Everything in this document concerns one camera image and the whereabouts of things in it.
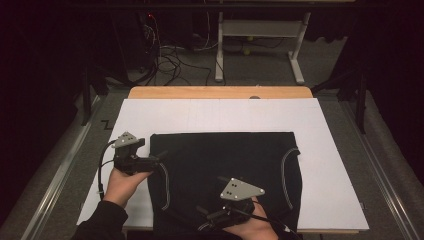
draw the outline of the metal bracket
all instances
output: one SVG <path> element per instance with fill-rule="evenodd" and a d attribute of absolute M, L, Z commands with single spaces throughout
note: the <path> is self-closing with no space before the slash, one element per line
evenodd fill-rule
<path fill-rule="evenodd" d="M 245 183 L 241 180 L 231 178 L 224 191 L 221 193 L 221 198 L 230 201 L 241 201 L 251 197 L 264 195 L 265 190 Z"/>

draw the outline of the white desk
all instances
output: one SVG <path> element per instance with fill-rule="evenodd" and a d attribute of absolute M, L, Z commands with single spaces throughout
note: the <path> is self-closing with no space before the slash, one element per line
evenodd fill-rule
<path fill-rule="evenodd" d="M 146 146 L 137 153 L 141 157 L 148 156 L 149 138 L 154 133 L 293 131 L 301 152 L 298 159 L 303 178 L 298 232 L 355 233 L 369 229 L 317 99 L 126 99 L 110 140 L 125 131 L 146 139 Z M 104 161 L 112 159 L 113 153 L 109 148 Z M 111 169 L 112 164 L 103 168 L 104 184 Z M 77 224 L 93 213 L 99 201 L 97 191 L 96 176 Z M 126 210 L 129 219 L 125 228 L 152 228 L 146 182 L 138 187 Z"/>

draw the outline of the gray floor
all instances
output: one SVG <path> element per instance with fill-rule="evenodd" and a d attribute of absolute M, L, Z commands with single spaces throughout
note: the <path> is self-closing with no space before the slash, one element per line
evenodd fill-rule
<path fill-rule="evenodd" d="M 263 40 L 258 43 L 274 45 L 277 40 Z M 251 53 L 244 56 L 242 53 L 225 53 L 225 78 L 227 85 L 296 85 L 292 75 L 286 52 L 293 46 L 291 40 L 284 41 L 275 49 L 249 46 Z M 344 41 L 331 44 L 323 40 L 305 42 L 299 55 L 306 86 L 312 87 L 328 79 L 335 61 L 343 47 Z M 239 45 L 234 41 L 227 41 L 227 50 L 237 50 Z M 215 50 L 201 52 L 187 52 L 178 50 L 181 60 L 195 66 L 209 67 L 212 73 L 209 85 L 222 85 L 213 80 L 215 67 Z M 162 69 L 169 68 L 164 63 Z M 191 85 L 204 85 L 207 71 L 183 66 L 181 75 Z M 168 81 L 170 76 L 158 74 L 156 81 L 151 85 L 161 85 Z M 172 85 L 187 85 L 186 80 L 177 79 Z M 97 161 L 104 144 L 107 143 L 111 130 L 105 129 L 102 120 L 109 120 L 113 126 L 119 113 L 123 99 L 128 95 L 128 90 L 113 88 L 107 97 L 101 98 L 98 111 L 91 119 L 91 127 L 79 151 L 76 152 L 75 164 L 67 178 L 65 185 L 54 202 L 54 208 L 47 214 L 47 220 L 41 224 L 39 239 L 69 239 L 75 231 L 75 223 L 80 213 L 81 204 L 84 202 L 89 187 L 97 168 Z M 340 103 L 335 97 L 335 91 L 322 91 L 315 97 L 319 99 L 322 110 L 328 122 L 336 146 L 345 164 L 346 170 L 358 195 L 359 201 L 364 205 L 364 214 L 370 225 L 370 230 L 355 235 L 323 235 L 323 239 L 405 239 L 399 228 L 388 199 L 381 190 L 381 185 L 376 180 L 369 152 L 363 146 L 361 137 L 358 136 L 355 126 L 351 123 L 349 112 L 352 104 Z M 12 210 L 8 221 L 0 230 L 0 239 L 20 239 L 31 218 L 34 215 L 41 199 L 46 193 L 50 182 L 56 174 L 63 159 L 69 154 L 69 149 L 75 144 L 78 133 L 84 130 L 79 124 L 81 113 L 74 123 L 63 135 L 56 147 Z M 409 165 L 404 160 L 400 150 L 394 143 L 390 131 L 385 126 L 372 101 L 372 96 L 367 96 L 367 110 L 365 116 L 366 139 L 373 149 L 373 154 L 380 160 L 390 183 L 398 194 L 419 236 L 424 232 L 419 226 L 424 226 L 424 190 L 417 181 Z M 304 235 L 304 239 L 320 239 L 317 234 Z"/>

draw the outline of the hand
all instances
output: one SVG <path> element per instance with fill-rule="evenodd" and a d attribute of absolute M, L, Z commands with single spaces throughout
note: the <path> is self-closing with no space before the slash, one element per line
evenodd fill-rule
<path fill-rule="evenodd" d="M 258 200 L 256 197 L 252 197 L 253 204 L 255 206 L 255 210 L 253 211 L 253 215 L 260 216 L 266 218 L 265 210 L 263 207 L 256 203 Z M 226 232 L 235 234 L 241 237 L 243 240 L 277 240 L 278 236 L 274 232 L 269 222 L 265 222 L 262 220 L 250 218 L 247 222 L 234 225 L 231 227 L 227 227 L 223 229 Z"/>
<path fill-rule="evenodd" d="M 103 201 L 109 201 L 125 208 L 128 200 L 135 193 L 137 186 L 152 172 L 142 172 L 129 176 L 116 168 L 112 169 Z"/>

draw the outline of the sleeve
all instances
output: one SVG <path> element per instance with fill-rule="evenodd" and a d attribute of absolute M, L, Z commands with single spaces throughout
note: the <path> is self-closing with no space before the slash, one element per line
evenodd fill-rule
<path fill-rule="evenodd" d="M 112 202 L 100 201 L 93 215 L 78 226 L 72 240 L 125 240 L 122 226 L 127 218 L 128 215 L 122 207 Z"/>

